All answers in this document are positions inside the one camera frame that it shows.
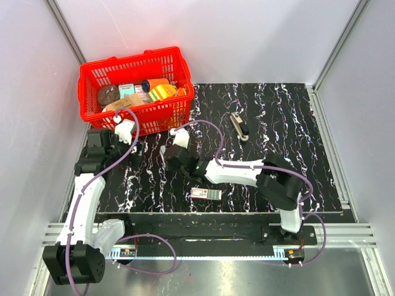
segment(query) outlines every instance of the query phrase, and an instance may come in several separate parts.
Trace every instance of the black marble table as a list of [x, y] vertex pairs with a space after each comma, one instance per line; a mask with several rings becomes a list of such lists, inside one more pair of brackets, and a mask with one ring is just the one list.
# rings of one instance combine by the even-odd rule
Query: black marble table
[[[206, 119], [225, 135], [220, 158], [257, 160], [274, 151], [314, 185], [304, 211], [340, 212], [341, 204], [304, 84], [197, 84], [190, 120]], [[239, 112], [250, 131], [240, 143], [230, 122]], [[217, 132], [206, 125], [189, 128], [190, 149], [213, 156]], [[202, 185], [181, 173], [165, 172], [159, 147], [169, 143], [168, 132], [141, 138], [144, 160], [139, 169], [118, 166], [110, 173], [98, 212], [272, 212], [274, 208], [252, 187], [235, 184]], [[222, 190], [221, 201], [191, 200], [192, 187]]]

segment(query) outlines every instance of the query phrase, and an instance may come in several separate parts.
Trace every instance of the metal floor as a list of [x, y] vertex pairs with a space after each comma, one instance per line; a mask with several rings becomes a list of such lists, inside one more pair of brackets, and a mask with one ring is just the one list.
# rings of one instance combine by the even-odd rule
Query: metal floor
[[[356, 249], [327, 249], [313, 265], [288, 269], [275, 262], [183, 261], [172, 273], [150, 276], [108, 262], [99, 284], [88, 295], [374, 295], [362, 254]], [[133, 266], [164, 270], [166, 261], [136, 261]], [[73, 296], [70, 286], [49, 279], [47, 296]]]

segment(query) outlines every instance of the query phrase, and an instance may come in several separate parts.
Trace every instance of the gray wall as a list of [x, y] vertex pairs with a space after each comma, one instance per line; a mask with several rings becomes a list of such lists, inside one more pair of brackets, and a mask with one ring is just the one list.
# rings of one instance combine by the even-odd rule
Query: gray wall
[[318, 90], [359, 217], [372, 224], [393, 288], [394, 15], [394, 1], [371, 1]]
[[195, 83], [313, 83], [358, 0], [57, 0], [87, 60], [180, 46]]
[[1, 295], [21, 296], [83, 139], [78, 64], [44, 1], [0, 1]]

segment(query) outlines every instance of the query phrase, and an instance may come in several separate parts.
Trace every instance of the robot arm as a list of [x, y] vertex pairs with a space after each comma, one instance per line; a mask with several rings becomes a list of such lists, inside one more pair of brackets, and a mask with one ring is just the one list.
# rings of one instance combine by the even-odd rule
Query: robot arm
[[187, 178], [200, 183], [235, 183], [256, 187], [265, 199], [279, 209], [281, 228], [284, 231], [297, 233], [300, 230], [302, 218], [298, 205], [302, 181], [287, 173], [253, 169], [257, 165], [288, 167], [284, 160], [270, 154], [265, 160], [252, 162], [220, 161], [223, 165], [244, 165], [251, 169], [222, 167], [212, 158], [196, 158], [188, 152], [189, 134], [185, 129], [173, 131], [172, 134], [175, 135], [173, 144], [168, 148], [160, 148], [167, 170], [181, 170]]
[[[75, 207], [72, 240], [70, 243], [70, 267], [76, 284], [100, 282], [104, 275], [104, 259], [113, 245], [125, 234], [125, 223], [111, 219], [104, 222], [96, 234], [93, 232], [94, 216], [100, 195], [106, 185], [107, 175], [95, 179], [82, 193], [85, 184], [95, 175], [112, 165], [127, 152], [131, 144], [134, 123], [124, 120], [115, 129], [115, 133], [105, 128], [93, 128], [88, 131], [88, 143], [75, 164], [74, 197], [82, 194], [79, 204], [73, 198], [66, 222], [55, 245], [44, 248], [43, 260], [57, 285], [69, 284], [65, 270], [65, 248], [69, 226]], [[139, 167], [142, 161], [143, 145], [138, 143], [136, 150], [124, 160]]]

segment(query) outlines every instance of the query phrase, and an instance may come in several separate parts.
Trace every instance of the red basket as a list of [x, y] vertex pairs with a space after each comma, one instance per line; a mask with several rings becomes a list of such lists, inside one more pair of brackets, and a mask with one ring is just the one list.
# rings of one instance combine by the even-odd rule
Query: red basket
[[[136, 107], [130, 107], [139, 121], [140, 136], [176, 128], [189, 120], [194, 88], [191, 74], [178, 47], [168, 47], [131, 57], [110, 57], [106, 60], [85, 63], [80, 67], [78, 100], [82, 120], [95, 128], [115, 128], [114, 111], [102, 112], [98, 104], [98, 91], [110, 84], [141, 84], [144, 79], [167, 78], [176, 81], [178, 88], [185, 88], [186, 95], [173, 97]], [[126, 112], [122, 118], [133, 120]]]

